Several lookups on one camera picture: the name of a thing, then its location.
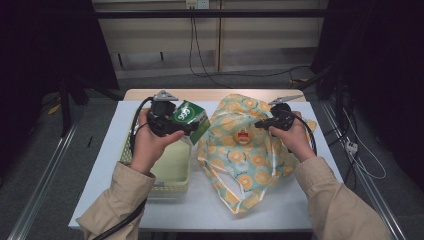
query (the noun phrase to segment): person's right hand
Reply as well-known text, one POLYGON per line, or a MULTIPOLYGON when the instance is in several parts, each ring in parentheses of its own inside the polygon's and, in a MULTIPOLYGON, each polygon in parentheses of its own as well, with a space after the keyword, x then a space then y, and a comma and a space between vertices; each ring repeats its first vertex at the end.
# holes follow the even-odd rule
MULTIPOLYGON (((293 111, 293 113, 301 117, 300 112, 293 111)), ((316 157, 306 137, 305 126, 298 119, 294 120, 292 127, 288 131, 283 131, 276 127, 269 127, 269 131, 283 141, 284 145, 293 152, 299 162, 316 157)))

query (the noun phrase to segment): table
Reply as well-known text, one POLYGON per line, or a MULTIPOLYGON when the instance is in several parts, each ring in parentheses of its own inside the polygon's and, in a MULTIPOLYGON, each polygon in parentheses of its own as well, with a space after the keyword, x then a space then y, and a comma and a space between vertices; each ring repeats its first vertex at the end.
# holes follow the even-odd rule
MULTIPOLYGON (((113 168, 119 159, 129 125, 141 100, 153 96, 161 89, 129 90, 125 100, 118 104, 96 163, 84 192, 69 223, 79 228, 75 219, 91 205, 97 196, 109 187, 113 168)), ((209 116, 219 101, 230 93, 243 94, 264 101, 277 97, 302 94, 299 90, 251 90, 251 89, 167 89, 180 100, 189 100, 204 107, 209 116)), ((312 107, 305 98, 289 102, 293 110, 315 120, 312 107)), ((334 159, 328 149, 322 131, 314 132, 317 150, 342 181, 334 159)), ((215 189, 197 164, 195 148, 191 158, 191 176, 187 193, 178 197, 150 198, 140 228, 152 232, 284 232, 312 231, 307 213, 307 200, 293 174, 282 177, 271 186, 264 199, 247 214, 234 215, 219 199, 215 189)))

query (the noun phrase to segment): person's left hand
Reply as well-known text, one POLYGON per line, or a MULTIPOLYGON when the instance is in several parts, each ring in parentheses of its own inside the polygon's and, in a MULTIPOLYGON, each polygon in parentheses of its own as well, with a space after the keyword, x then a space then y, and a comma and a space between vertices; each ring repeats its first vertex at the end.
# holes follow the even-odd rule
MULTIPOLYGON (((143 109, 139 116, 139 125, 147 123, 147 113, 150 109, 143 109)), ((151 175, 150 169, 162 156, 165 148, 184 136, 184 131, 180 130, 170 135, 159 137, 154 134, 148 124, 141 127, 135 138, 134 154, 130 167, 142 174, 151 175)))

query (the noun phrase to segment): gray floor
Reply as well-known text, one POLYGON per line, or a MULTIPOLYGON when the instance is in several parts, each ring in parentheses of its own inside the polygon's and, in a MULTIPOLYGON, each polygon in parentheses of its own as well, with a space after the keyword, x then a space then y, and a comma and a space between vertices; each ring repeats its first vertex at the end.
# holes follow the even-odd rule
MULTIPOLYGON (((283 70, 294 66, 309 65, 313 58, 313 49, 289 49, 267 51, 237 51, 226 53, 226 62, 223 72, 216 75, 213 66, 213 54, 202 53, 205 68, 215 74, 207 77, 198 77, 188 68, 188 54, 164 53, 164 61, 159 53, 140 55, 121 55, 123 65, 120 66, 116 55, 111 56, 121 86, 118 93, 125 93, 131 88, 266 88, 288 89, 295 85, 290 79, 309 78, 313 74, 307 68, 300 68, 289 73, 279 74, 283 70)), ((196 73, 202 73, 203 67, 199 58, 193 57, 192 66, 196 73)), ((81 239, 79 231, 67 227, 73 210, 78 202, 79 194, 84 189, 85 182, 90 174, 91 167, 97 157, 102 141, 113 117, 116 102, 105 98, 101 94, 87 90, 90 102, 87 106, 72 106, 73 115, 82 113, 81 121, 73 135, 67 151, 56 174, 51 176, 51 183, 47 186, 47 194, 43 196, 42 204, 35 209, 35 217, 30 221, 30 229, 23 233, 21 239, 81 239)), ((333 126, 323 107, 332 106, 331 100, 319 101, 314 87, 305 91, 305 96, 311 102, 321 128, 328 143, 336 140, 333 126)), ((54 94, 45 97, 48 101, 54 94)), ((365 146, 374 154, 384 166, 387 176, 381 180, 373 180, 384 197, 389 209, 400 225, 405 239, 424 238, 424 193, 398 167, 391 152, 380 145, 378 136, 369 126, 359 108, 355 110, 358 122, 358 135, 365 146)), ((59 112, 48 115, 41 114, 30 141, 22 154, 17 157, 12 171, 3 179, 0 188, 0 239, 6 239, 24 207, 30 200, 31 194, 37 187, 44 170, 49 166, 50 159, 59 143, 61 133, 61 115, 59 112)), ((367 170, 375 175, 382 174, 381 167, 375 158, 360 145, 360 158, 367 170)), ((340 143, 330 146, 342 176, 348 171, 349 162, 340 143)), ((366 188, 351 173, 346 185, 358 194, 365 202, 374 206, 366 188)), ((167 236, 168 238, 189 239, 208 238, 205 235, 180 234, 167 236)), ((238 234, 238 235, 210 235, 210 238, 221 239, 305 239, 302 234, 238 234)))

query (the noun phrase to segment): person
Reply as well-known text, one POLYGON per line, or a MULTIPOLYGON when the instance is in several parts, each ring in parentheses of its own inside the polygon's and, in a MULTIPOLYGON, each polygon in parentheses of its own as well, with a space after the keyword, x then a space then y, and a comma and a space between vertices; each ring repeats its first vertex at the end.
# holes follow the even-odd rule
MULTIPOLYGON (((140 123, 147 121, 147 112, 140 113, 140 123)), ((299 120, 295 120, 288 131, 275 127, 270 127, 269 131, 279 137, 299 160, 294 174, 307 196, 312 228, 318 239, 390 239, 379 215, 338 182, 326 161, 315 155, 299 120)), ((158 137, 148 127, 138 131, 131 165, 117 163, 110 189, 77 219, 85 239, 93 239, 115 226, 147 198, 155 181, 150 169, 166 146, 183 135, 184 132, 178 131, 158 137)), ((138 239, 141 217, 142 214, 108 239, 138 239)))

